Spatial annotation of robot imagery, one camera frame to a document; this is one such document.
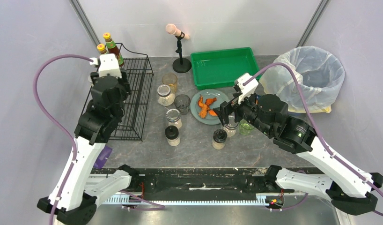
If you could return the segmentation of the sauce bottle yellow cap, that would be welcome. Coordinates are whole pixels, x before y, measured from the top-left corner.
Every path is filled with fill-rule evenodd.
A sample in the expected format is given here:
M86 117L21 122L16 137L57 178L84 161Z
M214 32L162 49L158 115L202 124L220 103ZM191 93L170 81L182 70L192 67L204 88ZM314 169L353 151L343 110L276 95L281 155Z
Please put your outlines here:
M108 54L108 53L109 53L109 51L106 49L106 46L105 46L104 44L98 44L98 45L96 46L96 48L97 48L98 52L99 52L101 55L103 55L103 54Z

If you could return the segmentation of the black lid spice jar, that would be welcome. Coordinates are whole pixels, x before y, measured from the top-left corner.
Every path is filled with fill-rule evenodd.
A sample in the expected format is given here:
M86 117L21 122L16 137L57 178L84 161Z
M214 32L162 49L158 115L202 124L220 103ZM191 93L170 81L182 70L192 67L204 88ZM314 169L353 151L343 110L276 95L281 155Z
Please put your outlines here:
M166 127L164 133L170 146L178 146L180 144L179 130L176 126Z

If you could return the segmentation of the blue label spice jar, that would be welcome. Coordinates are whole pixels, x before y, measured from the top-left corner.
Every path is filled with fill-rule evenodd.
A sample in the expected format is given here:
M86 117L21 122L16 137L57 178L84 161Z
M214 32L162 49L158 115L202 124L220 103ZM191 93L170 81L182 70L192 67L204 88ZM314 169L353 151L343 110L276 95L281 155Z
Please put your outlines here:
M90 86L93 87L96 83L96 80L99 78L99 75L89 75L88 76L88 82L90 83Z

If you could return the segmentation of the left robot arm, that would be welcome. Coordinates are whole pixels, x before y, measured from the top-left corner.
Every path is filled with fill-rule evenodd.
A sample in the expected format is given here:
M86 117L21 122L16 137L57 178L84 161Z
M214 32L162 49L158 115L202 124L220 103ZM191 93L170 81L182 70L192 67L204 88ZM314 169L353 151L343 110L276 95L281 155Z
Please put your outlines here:
M76 150L72 153L76 156L70 155L53 192L39 199L39 209L46 213L54 210L56 219L65 225L86 225L103 202L133 184L137 172L126 166L93 187L85 187L95 161L122 121L124 101L130 94L125 69L121 68L119 75L107 72L95 79L92 100L74 132Z

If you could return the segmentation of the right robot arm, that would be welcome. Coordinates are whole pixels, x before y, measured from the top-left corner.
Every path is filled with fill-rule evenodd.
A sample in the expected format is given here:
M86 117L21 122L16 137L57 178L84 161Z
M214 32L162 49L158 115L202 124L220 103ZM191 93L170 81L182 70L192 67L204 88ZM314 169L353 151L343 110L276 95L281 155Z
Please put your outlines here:
M290 116L287 103L274 94L253 94L238 103L237 99L214 108L223 125L229 116L245 120L272 139L280 149L303 158L320 171L320 175L300 174L272 165L265 174L270 189L292 189L316 195L350 215L374 212L378 199L372 194L383 184L377 172L364 172L345 160L330 146L323 146L315 129L307 122Z

